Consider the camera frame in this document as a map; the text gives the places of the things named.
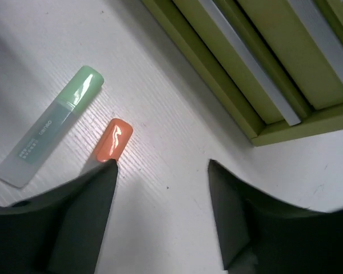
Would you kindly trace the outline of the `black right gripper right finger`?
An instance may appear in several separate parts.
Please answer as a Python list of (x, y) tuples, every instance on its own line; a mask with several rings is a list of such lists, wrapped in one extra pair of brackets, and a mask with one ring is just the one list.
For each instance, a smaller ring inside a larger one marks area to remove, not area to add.
[(208, 164), (222, 267), (228, 273), (343, 273), (343, 208), (279, 200), (216, 160)]

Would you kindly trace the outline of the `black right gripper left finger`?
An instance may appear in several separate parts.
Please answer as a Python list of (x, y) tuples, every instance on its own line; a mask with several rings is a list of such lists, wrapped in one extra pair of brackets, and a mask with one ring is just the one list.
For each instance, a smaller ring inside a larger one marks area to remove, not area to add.
[(115, 160), (0, 207), (0, 273), (94, 273), (117, 185)]

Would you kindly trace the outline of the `green cap highlighter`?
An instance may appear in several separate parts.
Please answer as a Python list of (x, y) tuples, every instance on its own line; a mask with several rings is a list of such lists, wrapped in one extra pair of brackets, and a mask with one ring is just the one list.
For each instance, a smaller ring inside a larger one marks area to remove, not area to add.
[(103, 76), (82, 66), (0, 164), (0, 180), (22, 188), (100, 92)]

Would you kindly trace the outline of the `orange cap highlighter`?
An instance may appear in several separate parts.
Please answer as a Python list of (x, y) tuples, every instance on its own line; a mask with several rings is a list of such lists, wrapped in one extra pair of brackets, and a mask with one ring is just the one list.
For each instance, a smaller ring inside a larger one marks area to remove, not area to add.
[(118, 118), (112, 119), (85, 163), (81, 174), (87, 173), (110, 159), (118, 161), (132, 133), (133, 128), (129, 123)]

